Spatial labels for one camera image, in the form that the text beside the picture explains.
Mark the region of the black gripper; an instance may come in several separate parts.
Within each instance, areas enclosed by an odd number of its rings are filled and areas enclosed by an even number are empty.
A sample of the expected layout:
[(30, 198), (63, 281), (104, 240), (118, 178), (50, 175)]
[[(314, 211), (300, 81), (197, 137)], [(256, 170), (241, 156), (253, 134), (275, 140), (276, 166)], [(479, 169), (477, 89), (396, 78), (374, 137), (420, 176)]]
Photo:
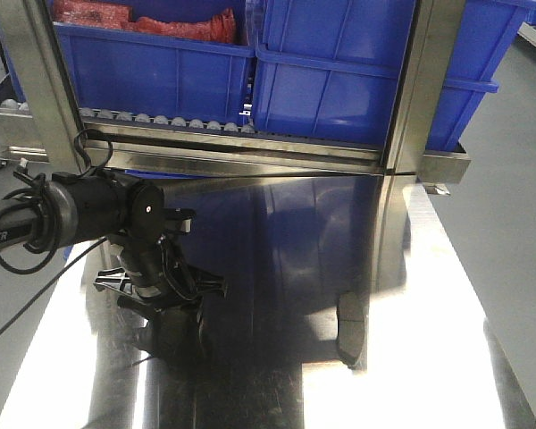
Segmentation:
[(189, 266), (176, 239), (179, 231), (165, 227), (163, 190), (138, 182), (126, 191), (124, 225), (109, 235), (121, 264), (101, 270), (93, 281), (98, 290), (114, 290), (153, 309), (196, 304), (202, 295), (225, 296), (225, 279)]

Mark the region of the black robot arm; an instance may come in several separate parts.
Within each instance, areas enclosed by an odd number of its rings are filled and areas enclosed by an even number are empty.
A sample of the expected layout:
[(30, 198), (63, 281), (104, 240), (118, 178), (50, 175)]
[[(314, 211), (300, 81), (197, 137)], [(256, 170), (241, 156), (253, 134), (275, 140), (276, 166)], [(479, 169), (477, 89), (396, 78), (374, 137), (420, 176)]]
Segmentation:
[(98, 290), (155, 310), (225, 295), (222, 277), (189, 265), (182, 253), (178, 238), (189, 232), (194, 211), (166, 207), (153, 182), (105, 170), (14, 175), (25, 186), (0, 200), (0, 250), (21, 244), (51, 258), (58, 248), (105, 238), (120, 265), (98, 273)]

